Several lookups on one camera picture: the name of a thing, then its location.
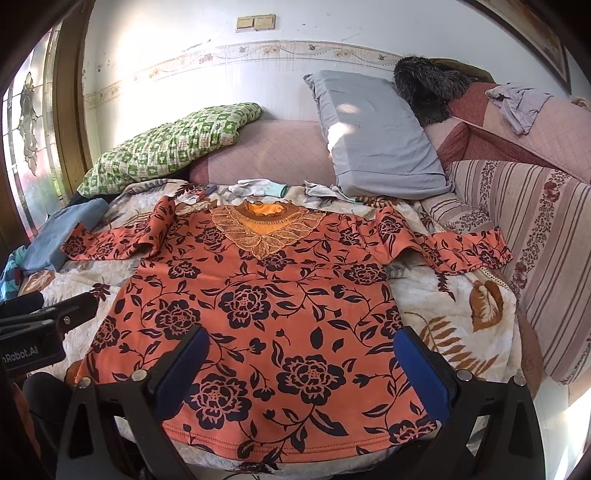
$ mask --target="picture frame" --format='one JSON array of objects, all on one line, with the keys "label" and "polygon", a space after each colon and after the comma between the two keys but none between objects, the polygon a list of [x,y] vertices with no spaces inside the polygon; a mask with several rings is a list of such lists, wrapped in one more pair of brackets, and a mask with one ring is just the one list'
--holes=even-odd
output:
[{"label": "picture frame", "polygon": [[569,61],[564,44],[522,0],[463,0],[492,18],[522,42],[562,87],[572,93]]}]

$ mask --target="lavender cloth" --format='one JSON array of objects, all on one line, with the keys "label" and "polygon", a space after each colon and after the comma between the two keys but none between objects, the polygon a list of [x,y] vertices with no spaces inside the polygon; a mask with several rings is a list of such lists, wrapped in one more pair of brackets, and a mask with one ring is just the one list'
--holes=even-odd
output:
[{"label": "lavender cloth", "polygon": [[522,83],[499,85],[485,93],[493,105],[501,109],[501,115],[509,121],[517,135],[530,132],[546,100],[553,96]]}]

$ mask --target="orange floral shirt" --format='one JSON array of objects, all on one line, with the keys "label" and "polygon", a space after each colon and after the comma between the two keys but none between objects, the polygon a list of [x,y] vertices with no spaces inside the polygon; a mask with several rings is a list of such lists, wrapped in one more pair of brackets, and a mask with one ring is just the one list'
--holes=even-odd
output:
[{"label": "orange floral shirt", "polygon": [[413,232],[386,207],[375,220],[291,204],[186,215],[163,197],[141,225],[64,246],[76,260],[149,257],[121,288],[78,377],[123,381],[195,323],[210,352],[168,435],[221,457],[273,466],[377,452],[434,429],[393,355],[402,326],[388,264],[406,248],[437,273],[499,268],[498,229]]}]

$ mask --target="gray cloth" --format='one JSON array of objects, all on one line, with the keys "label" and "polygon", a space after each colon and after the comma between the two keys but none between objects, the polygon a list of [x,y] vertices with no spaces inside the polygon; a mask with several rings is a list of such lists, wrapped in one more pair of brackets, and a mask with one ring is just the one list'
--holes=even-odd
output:
[{"label": "gray cloth", "polygon": [[335,185],[328,188],[326,185],[320,185],[319,183],[312,183],[310,181],[304,181],[304,185],[306,186],[306,195],[311,197],[332,197],[344,202],[357,203],[357,200],[347,197]]},{"label": "gray cloth", "polygon": [[541,108],[553,96],[522,83],[499,85],[485,93],[493,105],[501,109],[501,115],[509,121],[517,135],[530,132]]},{"label": "gray cloth", "polygon": [[332,70],[306,75],[304,81],[317,102],[337,184],[345,195],[420,200],[453,188],[391,82]]},{"label": "gray cloth", "polygon": [[81,222],[88,231],[93,231],[108,209],[106,201],[94,199],[64,208],[50,216],[22,259],[21,269],[25,276],[44,268],[58,271],[67,260],[60,247],[74,227]]}]

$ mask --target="green checkered pillow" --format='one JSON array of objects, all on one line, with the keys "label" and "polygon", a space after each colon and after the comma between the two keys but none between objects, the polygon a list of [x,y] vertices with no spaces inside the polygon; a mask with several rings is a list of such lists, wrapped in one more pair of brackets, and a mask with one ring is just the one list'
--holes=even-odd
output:
[{"label": "green checkered pillow", "polygon": [[84,176],[78,192],[84,197],[120,193],[131,183],[173,173],[196,158],[235,143],[238,129],[261,114],[256,103],[213,106],[148,130],[103,153]]}]

